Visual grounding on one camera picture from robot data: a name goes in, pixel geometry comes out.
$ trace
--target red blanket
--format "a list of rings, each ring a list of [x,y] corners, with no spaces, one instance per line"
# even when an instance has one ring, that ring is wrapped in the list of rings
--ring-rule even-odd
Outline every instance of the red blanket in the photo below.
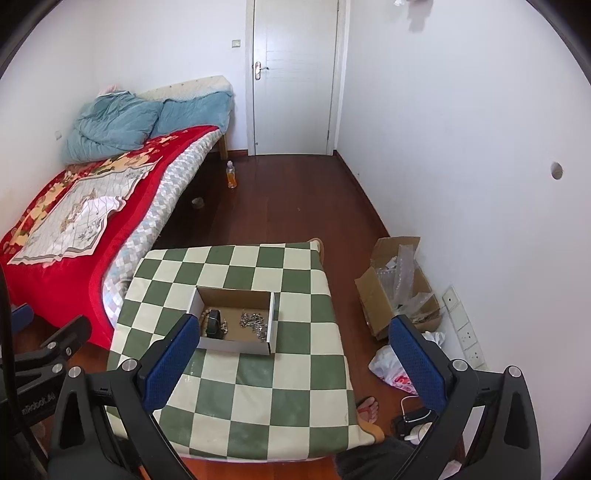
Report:
[[[70,166],[56,176],[31,202],[15,228],[2,239],[0,264],[12,303],[28,303],[36,314],[57,327],[83,314],[92,324],[90,341],[109,349],[113,327],[102,302],[102,283],[107,269],[148,212],[168,165],[191,143],[216,129],[211,126],[191,127],[151,139],[141,150],[118,158]],[[25,244],[29,232],[38,227],[77,179],[146,163],[155,163],[155,166],[137,184],[125,207],[109,217],[93,255],[63,258],[49,266],[7,264]]]

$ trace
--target white embroidered cloth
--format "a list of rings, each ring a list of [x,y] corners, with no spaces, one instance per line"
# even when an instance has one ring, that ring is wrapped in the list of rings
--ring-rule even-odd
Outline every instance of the white embroidered cloth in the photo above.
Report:
[[[111,213],[120,211],[155,164],[109,171],[78,180],[64,195],[10,264],[53,263],[92,255]]]

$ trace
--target bed leg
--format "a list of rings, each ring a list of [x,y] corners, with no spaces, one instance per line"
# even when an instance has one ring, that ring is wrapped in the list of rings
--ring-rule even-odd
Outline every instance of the bed leg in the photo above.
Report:
[[[217,141],[217,146],[220,149],[220,157],[223,161],[228,161],[228,145],[226,143],[226,136],[222,137]]]

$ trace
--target green and white checkered tablecloth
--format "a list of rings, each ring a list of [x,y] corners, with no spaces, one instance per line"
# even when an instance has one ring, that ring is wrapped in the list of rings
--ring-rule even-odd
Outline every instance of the green and white checkered tablecloth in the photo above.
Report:
[[[303,460],[374,438],[357,425],[318,242],[151,251],[129,286],[108,368],[140,358],[186,312],[195,285],[280,292],[276,353],[196,349],[154,412],[179,455]],[[125,434],[108,408],[115,433]]]

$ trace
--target blue gripper pad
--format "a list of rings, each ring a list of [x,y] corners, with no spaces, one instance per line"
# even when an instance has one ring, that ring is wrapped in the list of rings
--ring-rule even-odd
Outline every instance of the blue gripper pad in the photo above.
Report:
[[[199,344],[199,321],[189,317],[145,379],[142,404],[149,413],[164,408]]]
[[[12,332],[17,333],[28,326],[35,314],[28,303],[22,304],[20,307],[12,307]]]
[[[447,404],[443,377],[402,321],[395,317],[390,322],[390,345],[402,363],[423,404],[438,414]]]

